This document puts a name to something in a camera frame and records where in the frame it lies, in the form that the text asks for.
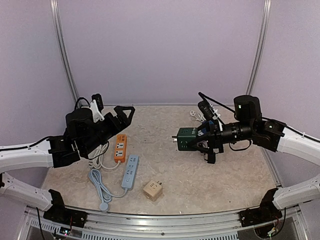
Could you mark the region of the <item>blue cube socket adapter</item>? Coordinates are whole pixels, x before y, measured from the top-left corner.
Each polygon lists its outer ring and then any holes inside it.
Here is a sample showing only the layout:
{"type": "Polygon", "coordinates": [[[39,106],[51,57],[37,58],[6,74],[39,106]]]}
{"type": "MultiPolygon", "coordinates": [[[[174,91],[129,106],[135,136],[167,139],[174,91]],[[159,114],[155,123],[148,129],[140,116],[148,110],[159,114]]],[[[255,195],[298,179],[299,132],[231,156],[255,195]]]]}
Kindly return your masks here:
{"type": "Polygon", "coordinates": [[[207,132],[210,131],[210,125],[213,125],[214,122],[212,120],[205,120],[204,122],[201,123],[200,126],[197,127],[198,130],[198,136],[202,136],[206,134],[207,132]]]}

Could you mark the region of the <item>dark green cube socket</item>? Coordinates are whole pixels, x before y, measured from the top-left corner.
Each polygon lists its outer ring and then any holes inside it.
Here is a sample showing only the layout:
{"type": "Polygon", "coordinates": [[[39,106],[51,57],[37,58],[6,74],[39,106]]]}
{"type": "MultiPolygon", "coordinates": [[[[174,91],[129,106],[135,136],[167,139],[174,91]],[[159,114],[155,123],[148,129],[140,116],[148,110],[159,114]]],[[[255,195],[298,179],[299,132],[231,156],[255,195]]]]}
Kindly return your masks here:
{"type": "Polygon", "coordinates": [[[177,144],[180,152],[200,151],[197,138],[200,137],[201,131],[197,127],[181,127],[177,134],[172,136],[173,142],[177,144]]]}

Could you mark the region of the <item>light blue power strip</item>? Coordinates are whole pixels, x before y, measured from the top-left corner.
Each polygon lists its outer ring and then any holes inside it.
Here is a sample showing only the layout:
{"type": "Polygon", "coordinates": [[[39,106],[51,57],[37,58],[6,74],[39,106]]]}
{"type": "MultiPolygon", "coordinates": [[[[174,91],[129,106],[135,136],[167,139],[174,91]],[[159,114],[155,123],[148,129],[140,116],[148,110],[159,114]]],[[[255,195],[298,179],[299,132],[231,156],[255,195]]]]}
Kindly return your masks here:
{"type": "Polygon", "coordinates": [[[121,187],[124,190],[132,190],[136,178],[138,165],[139,156],[134,154],[129,155],[121,183],[121,187]]]}

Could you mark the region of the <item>beige cube socket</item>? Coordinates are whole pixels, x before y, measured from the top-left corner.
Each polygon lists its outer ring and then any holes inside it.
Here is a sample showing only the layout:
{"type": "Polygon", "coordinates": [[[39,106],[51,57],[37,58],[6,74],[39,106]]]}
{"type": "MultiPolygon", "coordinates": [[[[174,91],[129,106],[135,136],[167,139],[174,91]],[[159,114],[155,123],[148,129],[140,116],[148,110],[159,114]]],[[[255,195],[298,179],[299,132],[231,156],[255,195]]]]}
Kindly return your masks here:
{"type": "Polygon", "coordinates": [[[150,180],[142,189],[143,194],[152,202],[155,202],[162,194],[163,187],[159,181],[150,180]]]}

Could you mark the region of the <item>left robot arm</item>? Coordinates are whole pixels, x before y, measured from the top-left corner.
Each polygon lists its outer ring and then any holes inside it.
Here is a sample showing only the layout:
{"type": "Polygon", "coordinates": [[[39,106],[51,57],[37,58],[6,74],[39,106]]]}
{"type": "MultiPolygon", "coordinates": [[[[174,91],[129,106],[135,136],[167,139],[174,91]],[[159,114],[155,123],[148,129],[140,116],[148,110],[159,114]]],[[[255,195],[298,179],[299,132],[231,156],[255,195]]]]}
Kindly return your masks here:
{"type": "Polygon", "coordinates": [[[70,218],[61,194],[15,179],[9,172],[34,167],[62,168],[81,158],[88,159],[98,146],[126,129],[132,122],[133,106],[116,106],[116,115],[95,107],[78,108],[68,113],[63,135],[47,136],[28,145],[0,148],[0,195],[48,211],[63,223],[70,218]]]}

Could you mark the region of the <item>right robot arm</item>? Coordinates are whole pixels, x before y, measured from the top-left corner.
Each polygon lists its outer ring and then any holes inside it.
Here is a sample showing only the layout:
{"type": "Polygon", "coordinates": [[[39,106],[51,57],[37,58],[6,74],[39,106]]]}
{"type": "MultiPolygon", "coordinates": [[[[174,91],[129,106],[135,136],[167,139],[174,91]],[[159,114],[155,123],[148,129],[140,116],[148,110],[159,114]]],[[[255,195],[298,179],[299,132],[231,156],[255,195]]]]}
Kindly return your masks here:
{"type": "MultiPolygon", "coordinates": [[[[193,150],[206,153],[208,160],[215,160],[215,152],[224,151],[225,144],[249,141],[272,152],[296,156],[315,165],[320,164],[320,141],[299,132],[286,123],[262,116],[260,100],[251,95],[234,98],[232,110],[236,122],[222,124],[218,119],[205,122],[197,129],[206,129],[205,134],[196,135],[187,143],[193,150]]],[[[256,218],[266,222],[276,211],[320,197],[320,177],[317,175],[301,183],[268,190],[256,210],[256,218]]]]}

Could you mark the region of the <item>orange power strip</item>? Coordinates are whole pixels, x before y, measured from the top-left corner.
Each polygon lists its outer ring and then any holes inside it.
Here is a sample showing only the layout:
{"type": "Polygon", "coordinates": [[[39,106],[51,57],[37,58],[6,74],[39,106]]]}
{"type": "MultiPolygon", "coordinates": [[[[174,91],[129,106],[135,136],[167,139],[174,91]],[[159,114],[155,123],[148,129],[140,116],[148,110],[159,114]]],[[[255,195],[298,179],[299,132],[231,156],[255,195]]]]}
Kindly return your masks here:
{"type": "Polygon", "coordinates": [[[124,163],[126,161],[127,151],[127,136],[125,134],[118,134],[116,136],[114,161],[116,163],[124,163]]]}

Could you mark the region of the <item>aluminium front frame rail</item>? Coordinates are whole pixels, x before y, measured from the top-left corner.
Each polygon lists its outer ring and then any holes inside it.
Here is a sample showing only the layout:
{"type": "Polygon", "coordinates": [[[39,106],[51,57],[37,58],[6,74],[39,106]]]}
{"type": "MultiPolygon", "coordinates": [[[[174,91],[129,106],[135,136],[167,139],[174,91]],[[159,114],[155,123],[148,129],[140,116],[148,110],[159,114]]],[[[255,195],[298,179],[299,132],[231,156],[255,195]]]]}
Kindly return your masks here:
{"type": "MultiPolygon", "coordinates": [[[[85,209],[75,206],[66,206],[72,210],[87,212],[84,227],[72,227],[71,234],[65,240],[233,240],[241,239],[240,232],[246,232],[248,237],[261,240],[255,233],[258,227],[271,222],[242,227],[239,213],[246,208],[199,214],[174,214],[174,215],[147,215],[126,214],[85,209]]],[[[46,239],[52,239],[56,229],[57,235],[65,224],[55,223],[41,217],[42,231],[47,232],[46,239]]],[[[32,228],[39,229],[37,211],[27,206],[14,240],[27,240],[31,237],[32,228]]],[[[286,209],[285,225],[272,240],[311,240],[305,219],[298,205],[286,209]]]]}

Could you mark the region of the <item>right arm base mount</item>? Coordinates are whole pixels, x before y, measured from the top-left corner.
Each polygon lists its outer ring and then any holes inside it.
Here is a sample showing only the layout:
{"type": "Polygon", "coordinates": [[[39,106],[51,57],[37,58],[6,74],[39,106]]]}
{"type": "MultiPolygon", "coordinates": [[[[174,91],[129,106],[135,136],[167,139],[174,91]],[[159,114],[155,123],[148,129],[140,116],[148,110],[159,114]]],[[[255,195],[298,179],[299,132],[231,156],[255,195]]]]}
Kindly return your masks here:
{"type": "Polygon", "coordinates": [[[278,189],[273,188],[268,190],[258,207],[247,208],[238,213],[243,228],[278,220],[283,217],[282,211],[277,209],[273,204],[276,190],[278,189]]]}

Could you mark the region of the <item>right aluminium corner post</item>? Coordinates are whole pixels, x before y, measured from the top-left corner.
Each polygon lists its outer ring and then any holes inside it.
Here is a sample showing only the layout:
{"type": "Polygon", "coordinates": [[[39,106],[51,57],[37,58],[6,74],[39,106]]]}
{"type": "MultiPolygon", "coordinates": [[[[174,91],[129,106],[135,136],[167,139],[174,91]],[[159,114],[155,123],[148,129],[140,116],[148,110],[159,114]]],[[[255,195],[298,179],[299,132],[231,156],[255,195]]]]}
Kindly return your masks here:
{"type": "Polygon", "coordinates": [[[246,95],[252,95],[254,91],[255,83],[257,82],[257,75],[259,72],[259,67],[261,64],[261,59],[263,56],[264,46],[265,46],[267,32],[268,32],[271,7],[272,7],[272,1],[265,0],[263,5],[257,46],[256,46],[254,58],[253,58],[252,68],[249,75],[248,85],[245,91],[246,95]]]}

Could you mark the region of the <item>aluminium corner post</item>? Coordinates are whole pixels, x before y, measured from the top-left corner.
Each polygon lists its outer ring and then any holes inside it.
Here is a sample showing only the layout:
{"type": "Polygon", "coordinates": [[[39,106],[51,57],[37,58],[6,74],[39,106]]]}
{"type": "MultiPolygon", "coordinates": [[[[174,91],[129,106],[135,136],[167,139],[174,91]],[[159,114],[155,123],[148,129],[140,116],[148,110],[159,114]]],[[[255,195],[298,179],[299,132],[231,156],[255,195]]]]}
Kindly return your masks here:
{"type": "Polygon", "coordinates": [[[60,17],[60,10],[59,10],[59,3],[57,0],[50,0],[50,8],[51,8],[51,14],[52,14],[52,20],[53,25],[55,29],[55,35],[57,38],[57,45],[59,49],[60,58],[62,61],[62,66],[65,71],[66,75],[66,81],[70,89],[70,93],[72,96],[72,99],[75,104],[77,104],[78,107],[81,106],[81,102],[78,101],[79,93],[76,87],[76,83],[73,77],[73,73],[71,70],[71,65],[67,53],[67,48],[64,40],[64,34],[63,34],[63,27],[62,27],[62,21],[60,17]]]}
{"type": "Polygon", "coordinates": [[[252,68],[249,75],[248,85],[245,91],[246,95],[252,95],[254,91],[255,83],[257,82],[257,75],[259,72],[259,67],[261,64],[261,59],[263,56],[264,46],[265,46],[267,32],[268,32],[271,7],[272,7],[272,1],[265,0],[263,5],[257,46],[256,46],[254,58],[253,58],[252,68]]]}

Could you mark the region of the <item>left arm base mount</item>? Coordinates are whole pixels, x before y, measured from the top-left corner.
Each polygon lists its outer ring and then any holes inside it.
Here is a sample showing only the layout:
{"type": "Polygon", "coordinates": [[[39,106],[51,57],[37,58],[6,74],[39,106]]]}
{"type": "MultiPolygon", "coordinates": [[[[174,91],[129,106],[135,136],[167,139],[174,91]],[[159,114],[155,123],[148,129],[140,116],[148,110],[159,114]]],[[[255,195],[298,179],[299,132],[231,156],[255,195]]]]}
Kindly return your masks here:
{"type": "Polygon", "coordinates": [[[64,205],[53,205],[44,212],[46,220],[68,225],[70,227],[84,228],[88,214],[85,211],[67,208],[64,205]]]}

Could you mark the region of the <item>left aluminium corner post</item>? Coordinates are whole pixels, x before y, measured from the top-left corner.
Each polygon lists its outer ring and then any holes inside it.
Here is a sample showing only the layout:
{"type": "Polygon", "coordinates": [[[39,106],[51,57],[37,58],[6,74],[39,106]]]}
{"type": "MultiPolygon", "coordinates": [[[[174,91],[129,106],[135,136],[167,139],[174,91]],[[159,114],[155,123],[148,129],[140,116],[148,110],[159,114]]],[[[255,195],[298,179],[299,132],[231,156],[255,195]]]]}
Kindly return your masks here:
{"type": "Polygon", "coordinates": [[[57,45],[59,49],[60,58],[62,61],[62,66],[65,71],[66,75],[66,81],[70,89],[70,93],[72,96],[72,99],[75,104],[77,104],[78,107],[81,106],[81,102],[78,101],[79,93],[76,87],[76,83],[73,77],[73,73],[71,70],[71,65],[67,53],[67,48],[64,40],[64,34],[63,34],[63,27],[62,27],[62,21],[60,17],[60,10],[59,10],[59,3],[57,0],[50,0],[50,8],[51,8],[51,14],[52,14],[52,20],[53,25],[55,29],[55,35],[57,38],[57,45]]]}

